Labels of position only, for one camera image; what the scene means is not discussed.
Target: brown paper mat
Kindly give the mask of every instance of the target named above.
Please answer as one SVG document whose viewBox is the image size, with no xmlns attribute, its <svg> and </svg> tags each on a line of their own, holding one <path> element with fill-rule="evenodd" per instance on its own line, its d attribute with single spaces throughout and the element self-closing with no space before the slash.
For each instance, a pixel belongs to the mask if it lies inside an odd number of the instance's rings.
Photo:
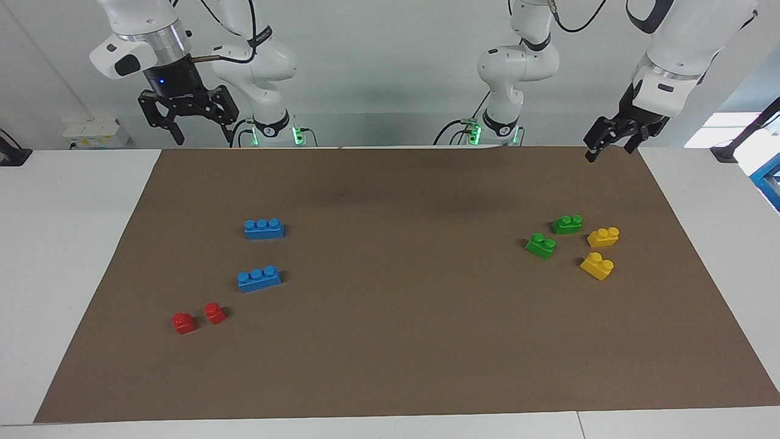
<svg viewBox="0 0 780 439">
<path fill-rule="evenodd" d="M 552 259 L 523 250 L 575 213 Z M 287 237 L 244 239 L 262 216 Z M 578 264 L 609 226 L 599 282 Z M 240 294 L 267 264 L 283 285 Z M 168 150 L 36 422 L 778 404 L 638 155 Z"/>
</svg>

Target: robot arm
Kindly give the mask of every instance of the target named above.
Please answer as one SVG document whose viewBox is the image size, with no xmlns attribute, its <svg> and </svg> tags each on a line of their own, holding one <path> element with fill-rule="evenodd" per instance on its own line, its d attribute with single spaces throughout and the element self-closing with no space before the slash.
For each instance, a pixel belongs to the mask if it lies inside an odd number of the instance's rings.
<svg viewBox="0 0 780 439">
<path fill-rule="evenodd" d="M 223 85 L 208 90 L 190 55 L 190 33 L 168 0 L 97 0 L 114 34 L 90 53 L 105 76 L 119 79 L 143 71 L 151 90 L 138 103 L 152 127 L 169 130 L 178 145 L 184 135 L 177 116 L 202 116 L 219 123 L 225 139 L 238 107 Z M 168 109 L 165 116 L 158 105 Z"/>
<path fill-rule="evenodd" d="M 670 118 L 680 114 L 690 92 L 704 79 L 714 57 L 757 14 L 757 0 L 655 0 L 645 20 L 629 11 L 640 30 L 653 41 L 637 66 L 631 85 L 612 119 L 600 117 L 584 140 L 587 159 L 630 137 L 633 152 L 649 137 L 658 136 Z"/>
<path fill-rule="evenodd" d="M 245 41 L 223 45 L 214 51 L 222 58 L 246 59 L 246 63 L 215 61 L 212 66 L 218 77 L 241 91 L 250 103 L 252 123 L 263 144 L 300 145 L 303 137 L 295 126 L 282 94 L 271 82 L 292 78 L 296 62 L 292 52 L 272 37 L 271 27 L 254 0 L 217 0 L 222 26 Z M 250 5 L 253 14 L 248 10 Z M 258 30 L 262 40 L 254 37 Z"/>
<path fill-rule="evenodd" d="M 480 117 L 486 143 L 506 145 L 514 136 L 523 107 L 518 83 L 547 79 L 558 72 L 560 55 L 551 43 L 551 23 L 546 0 L 516 0 L 512 28 L 522 41 L 492 48 L 480 57 L 478 72 L 490 87 Z"/>
</svg>

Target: white wall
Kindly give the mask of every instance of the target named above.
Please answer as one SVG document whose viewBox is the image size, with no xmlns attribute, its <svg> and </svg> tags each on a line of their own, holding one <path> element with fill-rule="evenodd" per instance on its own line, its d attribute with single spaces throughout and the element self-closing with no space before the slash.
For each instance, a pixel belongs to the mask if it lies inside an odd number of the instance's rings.
<svg viewBox="0 0 780 439">
<path fill-rule="evenodd" d="M 723 103 L 722 112 L 761 112 L 780 96 L 780 45 Z"/>
<path fill-rule="evenodd" d="M 632 0 L 632 8 L 649 1 Z M 23 29 L 8 24 L 13 19 L 2 3 Z M 590 16 L 596 3 L 558 0 L 570 26 Z M 484 96 L 487 88 L 477 75 L 480 53 L 518 41 L 506 3 L 499 0 L 260 4 L 275 37 L 299 60 L 298 75 L 280 83 L 288 106 L 317 131 L 322 145 L 430 144 L 444 123 L 470 116 Z M 580 34 L 553 31 L 560 72 L 523 88 L 527 145 L 580 145 L 597 117 L 614 115 L 649 43 L 627 20 L 624 6 L 608 2 Z M 197 0 L 181 0 L 177 9 L 194 32 L 195 54 L 229 38 Z M 89 52 L 110 34 L 94 0 L 0 0 L 0 15 L 0 122 L 25 143 L 62 146 L 60 120 L 85 113 L 80 99 L 92 116 L 118 118 L 137 147 L 175 146 L 168 133 L 147 126 L 137 106 L 137 95 L 147 86 L 143 75 L 111 81 L 89 63 Z M 715 60 L 686 111 L 653 144 L 682 146 L 704 124 L 780 42 L 777 16 L 780 2 L 763 0 L 761 17 Z M 41 48 L 37 55 L 27 49 L 35 44 Z M 201 73 L 207 86 L 219 84 L 208 67 Z M 11 105 L 5 104 L 7 96 Z M 246 110 L 240 97 L 236 101 Z M 180 124 L 186 147 L 224 145 L 211 122 L 184 118 Z"/>
</svg>

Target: white table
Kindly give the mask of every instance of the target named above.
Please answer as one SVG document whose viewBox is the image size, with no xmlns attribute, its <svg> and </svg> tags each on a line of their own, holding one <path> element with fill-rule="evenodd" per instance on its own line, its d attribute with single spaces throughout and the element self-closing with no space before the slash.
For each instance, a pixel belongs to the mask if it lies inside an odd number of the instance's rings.
<svg viewBox="0 0 780 439">
<path fill-rule="evenodd" d="M 777 386 L 780 216 L 739 167 L 715 162 L 709 151 L 645 148 L 642 154 Z M 33 422 L 158 155 L 39 151 L 21 168 L 0 169 L 0 438 L 780 437 L 780 407 L 25 425 Z"/>
</svg>

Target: toy building block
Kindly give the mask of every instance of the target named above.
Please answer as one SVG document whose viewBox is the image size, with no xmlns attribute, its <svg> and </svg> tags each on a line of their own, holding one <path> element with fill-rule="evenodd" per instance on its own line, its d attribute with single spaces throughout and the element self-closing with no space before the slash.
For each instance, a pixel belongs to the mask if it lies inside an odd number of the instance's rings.
<svg viewBox="0 0 780 439">
<path fill-rule="evenodd" d="M 173 315 L 173 329 L 179 334 L 184 335 L 196 330 L 197 324 L 190 314 L 177 312 Z"/>
<path fill-rule="evenodd" d="M 620 238 L 620 230 L 617 227 L 609 229 L 599 229 L 590 232 L 587 237 L 587 243 L 591 248 L 611 247 Z"/>
<path fill-rule="evenodd" d="M 615 264 L 609 259 L 602 258 L 601 253 L 593 252 L 580 264 L 580 268 L 590 273 L 596 279 L 604 280 L 609 276 L 609 273 L 612 273 Z"/>
<path fill-rule="evenodd" d="M 564 215 L 552 224 L 552 233 L 557 235 L 575 234 L 583 228 L 583 217 Z"/>
<path fill-rule="evenodd" d="M 526 250 L 534 253 L 542 259 L 549 259 L 552 256 L 552 251 L 555 250 L 555 241 L 552 239 L 544 239 L 543 234 L 534 234 L 526 244 Z"/>
<path fill-rule="evenodd" d="M 251 293 L 263 288 L 273 287 L 282 283 L 279 277 L 279 271 L 274 266 L 267 266 L 264 269 L 253 269 L 247 273 L 245 271 L 238 275 L 239 289 L 242 293 Z"/>
<path fill-rule="evenodd" d="M 211 322 L 212 325 L 216 325 L 226 318 L 225 312 L 222 311 L 222 308 L 220 308 L 216 302 L 212 302 L 204 306 L 203 312 L 206 314 L 206 318 L 209 322 Z"/>
<path fill-rule="evenodd" d="M 285 236 L 285 226 L 277 218 L 248 219 L 244 222 L 244 234 L 248 239 L 276 239 Z"/>
</svg>

